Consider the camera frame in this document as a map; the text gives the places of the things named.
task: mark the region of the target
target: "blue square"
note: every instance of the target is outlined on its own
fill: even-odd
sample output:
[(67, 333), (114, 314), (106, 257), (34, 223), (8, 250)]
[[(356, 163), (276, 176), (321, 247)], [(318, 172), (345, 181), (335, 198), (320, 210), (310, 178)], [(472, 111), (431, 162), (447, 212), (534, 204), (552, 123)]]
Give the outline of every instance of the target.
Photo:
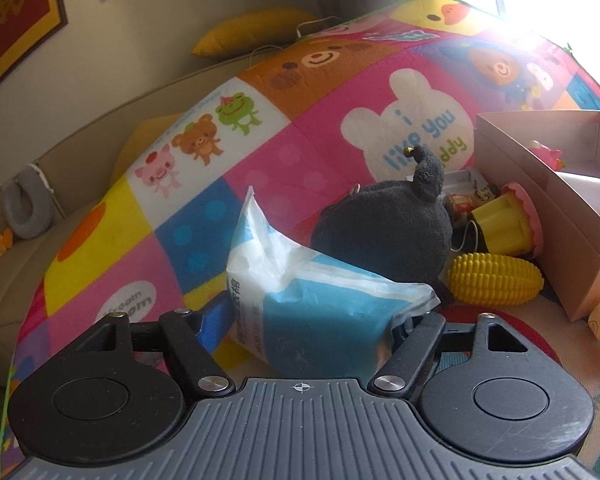
[(582, 110), (600, 110), (600, 98), (578, 74), (573, 76), (567, 92)]
[(241, 208), (219, 178), (156, 229), (183, 293), (224, 272)]

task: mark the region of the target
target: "play mat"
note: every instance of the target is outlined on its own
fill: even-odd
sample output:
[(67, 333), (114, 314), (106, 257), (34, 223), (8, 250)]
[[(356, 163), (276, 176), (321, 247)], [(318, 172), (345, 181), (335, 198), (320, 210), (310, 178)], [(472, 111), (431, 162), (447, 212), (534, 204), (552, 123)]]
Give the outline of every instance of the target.
[[(538, 108), (600, 110), (600, 87), (558, 46), (459, 0), (408, 0), (299, 41), (200, 101), (89, 213), (32, 300), (10, 390), (107, 312), (155, 320), (225, 288), (248, 186), (273, 227), (308, 244), (320, 210), (354, 184), (413, 173), (405, 147), (427, 144), (460, 170), (477, 113)], [(586, 323), (542, 296), (502, 315), (592, 395), (580, 458), (600, 475), (600, 348)], [(207, 342), (225, 370), (238, 381), (273, 373), (227, 329), (218, 320)], [(8, 421), (0, 458), (3, 475), (23, 458)]]

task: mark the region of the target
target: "yellow square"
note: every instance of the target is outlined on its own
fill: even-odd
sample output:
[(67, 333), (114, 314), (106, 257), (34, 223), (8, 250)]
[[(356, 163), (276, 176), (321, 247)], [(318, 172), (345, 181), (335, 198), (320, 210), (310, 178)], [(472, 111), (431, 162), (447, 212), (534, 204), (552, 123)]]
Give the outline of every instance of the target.
[(200, 310), (209, 301), (226, 289), (226, 273), (218, 274), (198, 288), (194, 288), (182, 297), (182, 301), (191, 310)]
[(458, 0), (411, 0), (396, 7), (390, 18), (416, 27), (475, 36), (498, 19)]
[(58, 311), (151, 232), (126, 177), (119, 179), (47, 269), (47, 315)]
[(213, 354), (214, 361), (220, 365), (222, 370), (230, 372), (235, 367), (247, 362), (253, 356), (246, 348), (232, 341), (229, 336), (222, 339)]

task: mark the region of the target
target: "metal screw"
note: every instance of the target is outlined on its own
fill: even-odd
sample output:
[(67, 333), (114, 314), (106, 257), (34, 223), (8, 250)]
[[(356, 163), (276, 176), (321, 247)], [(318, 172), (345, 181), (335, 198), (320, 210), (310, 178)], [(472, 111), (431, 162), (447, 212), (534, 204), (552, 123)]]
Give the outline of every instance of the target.
[(378, 388), (378, 390), (384, 392), (397, 392), (398, 390), (403, 389), (406, 386), (406, 383), (403, 378), (395, 375), (382, 375), (375, 378), (374, 386)]
[(229, 381), (226, 377), (209, 375), (200, 379), (198, 386), (206, 392), (222, 392), (229, 387)]

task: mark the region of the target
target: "yellow corn toy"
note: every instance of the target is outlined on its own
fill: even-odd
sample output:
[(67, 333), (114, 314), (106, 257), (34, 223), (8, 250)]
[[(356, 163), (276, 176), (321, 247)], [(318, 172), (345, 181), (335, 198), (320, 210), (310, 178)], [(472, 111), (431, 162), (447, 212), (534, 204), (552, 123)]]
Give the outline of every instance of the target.
[(447, 279), (456, 300), (484, 306), (526, 303), (544, 287), (534, 264), (501, 254), (462, 254), (451, 263)]

